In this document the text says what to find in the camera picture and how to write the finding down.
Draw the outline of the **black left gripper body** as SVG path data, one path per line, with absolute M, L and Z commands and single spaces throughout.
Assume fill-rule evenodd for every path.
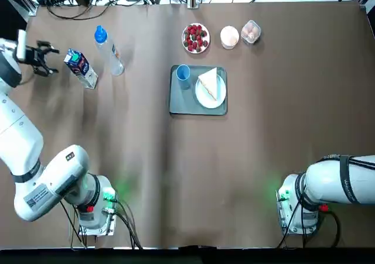
M 40 48 L 26 46 L 25 59 L 23 63 L 33 67 L 40 67 L 39 51 Z

